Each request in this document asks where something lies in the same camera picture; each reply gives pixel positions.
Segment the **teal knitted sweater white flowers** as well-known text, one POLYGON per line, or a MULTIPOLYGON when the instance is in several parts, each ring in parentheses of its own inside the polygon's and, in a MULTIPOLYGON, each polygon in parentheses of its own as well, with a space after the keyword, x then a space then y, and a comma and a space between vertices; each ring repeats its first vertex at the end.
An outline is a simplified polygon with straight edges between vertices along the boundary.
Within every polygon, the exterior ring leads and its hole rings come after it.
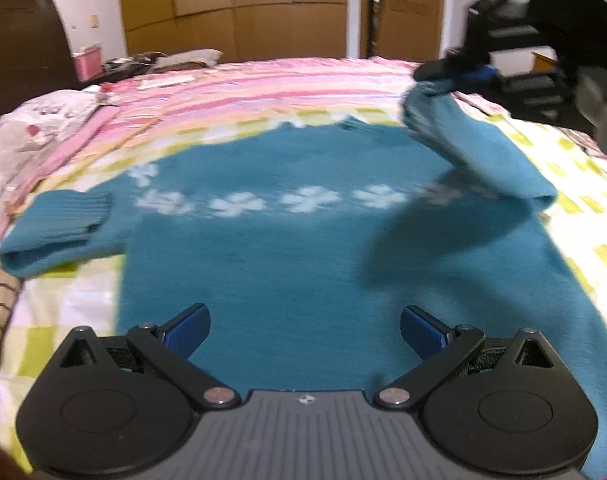
POLYGON ((603 478, 607 325, 543 223, 566 195, 523 143, 419 84, 400 126, 286 124, 43 193, 0 259, 33 278, 124 255, 119 327, 204 302, 196 363, 241 392, 374 392, 417 361, 408 304, 493 336, 537 328, 597 411, 584 469, 603 478))

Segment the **brown wooden door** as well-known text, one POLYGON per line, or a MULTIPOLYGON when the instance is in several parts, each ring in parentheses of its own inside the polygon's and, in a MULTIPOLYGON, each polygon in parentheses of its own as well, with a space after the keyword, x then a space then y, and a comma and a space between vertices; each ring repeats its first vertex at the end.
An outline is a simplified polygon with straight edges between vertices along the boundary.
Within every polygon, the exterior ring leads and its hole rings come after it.
POLYGON ((361 54, 425 62, 440 55, 445 0, 361 0, 361 54))

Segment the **green white checkered plastic sheet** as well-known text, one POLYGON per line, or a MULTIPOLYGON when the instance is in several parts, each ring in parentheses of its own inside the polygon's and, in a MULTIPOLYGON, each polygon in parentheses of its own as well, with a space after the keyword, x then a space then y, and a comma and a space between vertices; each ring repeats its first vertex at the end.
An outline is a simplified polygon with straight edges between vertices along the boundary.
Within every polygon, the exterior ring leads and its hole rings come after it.
MULTIPOLYGON (((469 116, 499 128, 555 185, 558 200, 540 217, 607 325, 607 159, 581 133, 514 119, 479 96, 459 94, 456 101, 469 116)), ((38 190, 85 191, 134 166, 149 167, 156 159, 192 146, 236 142, 281 126, 320 127, 344 119, 396 126, 400 106, 392 98, 379 98, 372 107, 300 102, 239 113, 217 110, 186 127, 173 122, 150 128, 120 124, 111 138, 98 136, 38 190)), ((20 401, 66 330, 87 322, 102 334, 114 328, 124 263, 121 256, 67 263, 23 284, 0 359, 0 442, 19 463, 27 461, 15 431, 20 401)))

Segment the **brown wooden wardrobe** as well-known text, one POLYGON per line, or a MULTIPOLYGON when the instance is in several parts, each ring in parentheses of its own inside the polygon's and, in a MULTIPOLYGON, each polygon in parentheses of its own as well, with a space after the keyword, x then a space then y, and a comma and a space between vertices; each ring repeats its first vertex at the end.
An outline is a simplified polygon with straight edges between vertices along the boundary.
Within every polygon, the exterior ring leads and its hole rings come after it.
POLYGON ((221 51, 223 61, 341 58, 347 0, 120 0, 129 53, 221 51))

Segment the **pink striped bed cover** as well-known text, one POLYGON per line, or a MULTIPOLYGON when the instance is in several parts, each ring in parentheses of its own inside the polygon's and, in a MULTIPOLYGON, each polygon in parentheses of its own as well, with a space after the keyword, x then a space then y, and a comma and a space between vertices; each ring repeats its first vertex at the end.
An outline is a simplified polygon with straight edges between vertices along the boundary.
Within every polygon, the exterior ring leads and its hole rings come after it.
POLYGON ((325 125, 346 114, 366 122, 396 122, 416 67, 384 58, 287 58, 137 76, 89 88, 84 91, 96 92, 101 104, 117 107, 118 113, 56 171, 72 171, 92 157, 117 171, 118 151, 133 153, 136 145, 166 136, 190 143, 217 129, 224 136, 247 136, 280 122, 325 125))

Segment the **white cloth on nightstand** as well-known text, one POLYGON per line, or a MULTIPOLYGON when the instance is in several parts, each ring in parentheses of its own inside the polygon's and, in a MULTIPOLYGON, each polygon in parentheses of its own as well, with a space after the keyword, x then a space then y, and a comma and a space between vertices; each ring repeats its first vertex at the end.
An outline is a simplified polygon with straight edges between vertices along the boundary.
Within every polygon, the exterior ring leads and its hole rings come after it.
POLYGON ((212 67, 218 64, 222 52, 217 49, 195 49, 157 58, 154 70, 178 70, 181 66, 212 67))

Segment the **white pillow pink pattern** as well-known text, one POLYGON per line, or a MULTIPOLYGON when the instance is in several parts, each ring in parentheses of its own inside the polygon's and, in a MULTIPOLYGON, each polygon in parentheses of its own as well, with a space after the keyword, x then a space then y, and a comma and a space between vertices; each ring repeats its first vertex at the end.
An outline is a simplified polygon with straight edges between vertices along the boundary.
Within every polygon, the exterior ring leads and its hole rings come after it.
POLYGON ((58 90, 0 117, 0 239, 37 182, 84 148, 118 108, 96 92, 58 90))

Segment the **pink box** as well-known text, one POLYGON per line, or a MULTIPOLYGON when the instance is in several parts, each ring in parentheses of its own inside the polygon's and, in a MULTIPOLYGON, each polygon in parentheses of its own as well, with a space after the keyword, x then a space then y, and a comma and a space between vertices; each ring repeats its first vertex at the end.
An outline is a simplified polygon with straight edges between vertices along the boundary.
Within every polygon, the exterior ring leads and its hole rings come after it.
POLYGON ((85 47, 72 55, 77 77, 88 81, 103 73, 103 52, 99 44, 85 47))

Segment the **dark wooden headboard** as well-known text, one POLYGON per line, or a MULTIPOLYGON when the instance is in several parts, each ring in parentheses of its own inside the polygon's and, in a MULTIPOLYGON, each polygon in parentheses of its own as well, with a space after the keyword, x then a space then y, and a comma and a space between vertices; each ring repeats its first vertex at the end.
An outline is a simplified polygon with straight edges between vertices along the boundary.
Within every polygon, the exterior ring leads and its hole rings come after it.
POLYGON ((79 87, 54 1, 0 0, 0 117, 36 96, 79 87))

